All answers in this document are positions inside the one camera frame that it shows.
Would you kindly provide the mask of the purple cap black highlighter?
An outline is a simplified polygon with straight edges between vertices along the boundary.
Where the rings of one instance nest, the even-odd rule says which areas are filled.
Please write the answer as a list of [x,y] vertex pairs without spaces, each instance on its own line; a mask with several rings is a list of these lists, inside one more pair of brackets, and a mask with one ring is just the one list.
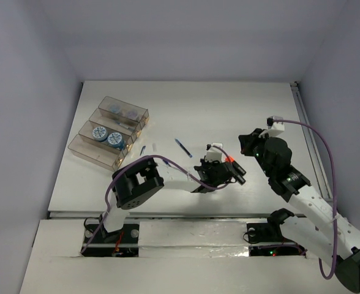
[[233,178],[236,180],[237,183],[239,183],[240,185],[245,184],[246,180],[244,179],[244,177],[240,174],[235,174],[233,176]]

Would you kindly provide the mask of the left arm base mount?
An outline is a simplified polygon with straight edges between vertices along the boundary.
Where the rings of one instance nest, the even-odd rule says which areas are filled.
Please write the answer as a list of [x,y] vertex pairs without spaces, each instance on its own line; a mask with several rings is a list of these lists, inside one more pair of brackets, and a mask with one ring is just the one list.
[[107,233],[103,227],[93,236],[101,218],[86,218],[83,222],[84,240],[82,256],[84,257],[138,257],[139,224],[124,224],[123,228]]

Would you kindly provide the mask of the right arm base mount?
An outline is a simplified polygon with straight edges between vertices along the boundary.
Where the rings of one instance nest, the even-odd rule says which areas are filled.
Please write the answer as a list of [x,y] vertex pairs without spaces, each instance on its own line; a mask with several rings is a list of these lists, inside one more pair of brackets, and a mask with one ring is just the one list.
[[281,208],[272,212],[266,222],[247,223],[242,238],[249,245],[250,257],[302,256],[307,250],[298,243],[285,238],[281,225],[287,219],[292,220],[295,214]]

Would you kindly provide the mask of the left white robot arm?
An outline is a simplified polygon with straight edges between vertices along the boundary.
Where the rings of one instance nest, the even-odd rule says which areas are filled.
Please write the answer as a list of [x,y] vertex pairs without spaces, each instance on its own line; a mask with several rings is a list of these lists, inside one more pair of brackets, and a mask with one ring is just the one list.
[[189,194],[206,194],[223,189],[235,178],[232,162],[208,162],[202,159],[201,164],[195,167],[199,177],[170,161],[185,178],[178,181],[164,179],[155,158],[163,159],[162,156],[144,156],[113,174],[105,192],[106,210],[100,217],[98,229],[103,240],[116,240],[127,212],[141,206],[164,188]]

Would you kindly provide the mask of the orange cap black highlighter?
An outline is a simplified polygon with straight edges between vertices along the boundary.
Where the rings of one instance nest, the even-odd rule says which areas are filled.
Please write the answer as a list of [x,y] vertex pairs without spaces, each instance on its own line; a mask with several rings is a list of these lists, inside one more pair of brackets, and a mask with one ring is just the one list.
[[235,161],[235,159],[231,156],[228,156],[225,158],[226,162],[231,163],[236,173],[238,173],[241,176],[244,176],[246,174],[246,171]]

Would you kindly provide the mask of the blue white tape roll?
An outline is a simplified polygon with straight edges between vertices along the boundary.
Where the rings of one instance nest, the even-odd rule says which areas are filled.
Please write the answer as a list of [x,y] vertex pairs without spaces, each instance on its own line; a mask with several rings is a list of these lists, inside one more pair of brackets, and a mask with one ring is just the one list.
[[111,134],[109,134],[107,137],[107,143],[108,143],[108,146],[110,146],[112,148],[116,148],[118,150],[124,149],[125,142],[124,142],[122,134],[119,132],[112,132]]
[[108,131],[103,126],[97,126],[92,130],[92,137],[95,141],[104,142],[108,138]]

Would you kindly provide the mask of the clear jar blue pins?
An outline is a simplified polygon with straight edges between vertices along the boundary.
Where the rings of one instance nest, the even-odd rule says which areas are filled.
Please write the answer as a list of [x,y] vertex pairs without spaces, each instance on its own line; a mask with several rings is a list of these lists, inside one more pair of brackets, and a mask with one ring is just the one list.
[[122,112],[122,107],[118,104],[112,104],[109,106],[109,111],[112,113],[120,113]]

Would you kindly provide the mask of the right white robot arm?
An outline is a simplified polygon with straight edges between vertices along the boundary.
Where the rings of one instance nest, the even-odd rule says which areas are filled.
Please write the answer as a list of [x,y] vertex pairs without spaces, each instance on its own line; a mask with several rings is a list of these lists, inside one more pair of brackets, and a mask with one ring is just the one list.
[[255,129],[240,135],[241,153],[254,157],[268,178],[271,189],[305,215],[301,222],[289,210],[270,215],[266,233],[273,240],[283,237],[299,243],[331,267],[349,291],[360,293],[360,230],[355,228],[317,192],[310,181],[291,164],[292,152],[285,140]]

